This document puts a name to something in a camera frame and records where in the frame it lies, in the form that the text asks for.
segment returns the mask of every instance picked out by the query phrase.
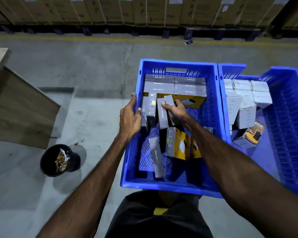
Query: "right hand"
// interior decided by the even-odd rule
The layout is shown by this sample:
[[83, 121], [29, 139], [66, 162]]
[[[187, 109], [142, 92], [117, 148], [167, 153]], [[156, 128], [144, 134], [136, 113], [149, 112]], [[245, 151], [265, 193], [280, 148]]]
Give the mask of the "right hand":
[[172, 115], [179, 119], [181, 122], [183, 122], [184, 119], [188, 116], [186, 108], [179, 99], [175, 100], [175, 106], [166, 104], [165, 102], [162, 103], [162, 106], [163, 108], [169, 110]]

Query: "black bucket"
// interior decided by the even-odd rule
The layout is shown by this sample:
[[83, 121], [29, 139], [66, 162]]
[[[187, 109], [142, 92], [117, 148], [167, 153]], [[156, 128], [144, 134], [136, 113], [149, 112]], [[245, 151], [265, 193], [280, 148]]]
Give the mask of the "black bucket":
[[[56, 172], [56, 158], [58, 157], [60, 150], [63, 149], [67, 155], [70, 156], [69, 163], [64, 171]], [[42, 155], [40, 161], [40, 168], [43, 174], [49, 177], [56, 177], [64, 172], [73, 172], [80, 168], [81, 157], [74, 153], [70, 147], [65, 144], [56, 144], [48, 148]]]

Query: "blue crate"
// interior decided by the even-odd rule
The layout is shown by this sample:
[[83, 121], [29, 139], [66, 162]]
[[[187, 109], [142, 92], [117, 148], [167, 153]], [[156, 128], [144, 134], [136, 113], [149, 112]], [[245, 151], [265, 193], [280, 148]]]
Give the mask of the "blue crate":
[[[227, 143], [247, 154], [285, 187], [298, 194], [298, 70], [272, 67], [259, 77], [241, 75], [245, 68], [245, 64], [232, 63], [220, 63], [218, 66]], [[268, 83], [273, 104], [256, 113], [256, 118], [265, 123], [267, 129], [255, 148], [244, 150], [231, 140], [224, 78]]]
[[[187, 109], [200, 124], [213, 128], [213, 133], [226, 140], [217, 64], [203, 62], [180, 62], [157, 59], [141, 59], [136, 86], [137, 103], [141, 106], [145, 74], [203, 77], [207, 85], [207, 98], [199, 109]], [[159, 137], [159, 126], [150, 134], [140, 132], [128, 144], [124, 156], [120, 185], [128, 188], [155, 189], [184, 192], [222, 198], [202, 159], [179, 160], [166, 158], [163, 161], [166, 176], [154, 177], [149, 148], [149, 137]]]

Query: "crate handle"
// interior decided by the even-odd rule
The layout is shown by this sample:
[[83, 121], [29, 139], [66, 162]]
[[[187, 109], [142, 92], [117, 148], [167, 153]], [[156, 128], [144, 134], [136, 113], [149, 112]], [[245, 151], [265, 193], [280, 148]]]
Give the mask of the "crate handle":
[[186, 68], [166, 68], [166, 72], [169, 73], [187, 73], [187, 69]]

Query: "concrete floor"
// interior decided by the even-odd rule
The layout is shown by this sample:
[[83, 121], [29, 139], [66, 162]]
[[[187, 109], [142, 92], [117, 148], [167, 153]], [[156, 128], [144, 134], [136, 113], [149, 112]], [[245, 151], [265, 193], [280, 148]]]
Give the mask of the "concrete floor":
[[[135, 90], [141, 58], [246, 63], [244, 74], [249, 75], [260, 75], [270, 66], [298, 68], [298, 47], [284, 45], [298, 40], [258, 45], [195, 42], [185, 46], [180, 37], [166, 42], [158, 37], [123, 40], [130, 38], [128, 35], [98, 35], [118, 41], [86, 41], [79, 35], [69, 36], [75, 38], [0, 38], [0, 47], [12, 51], [7, 66], [42, 90], [52, 88], [54, 91], [48, 95], [66, 110], [61, 136], [51, 139], [50, 144], [72, 145], [82, 157], [80, 170], [50, 178], [39, 169], [43, 150], [0, 142], [0, 238], [35, 237], [97, 164], [118, 132], [119, 111]], [[74, 91], [62, 92], [62, 88]], [[104, 237], [122, 199], [136, 191], [120, 187], [121, 165], [96, 233], [99, 238]], [[203, 196], [199, 209], [215, 238], [262, 237], [223, 199]]]

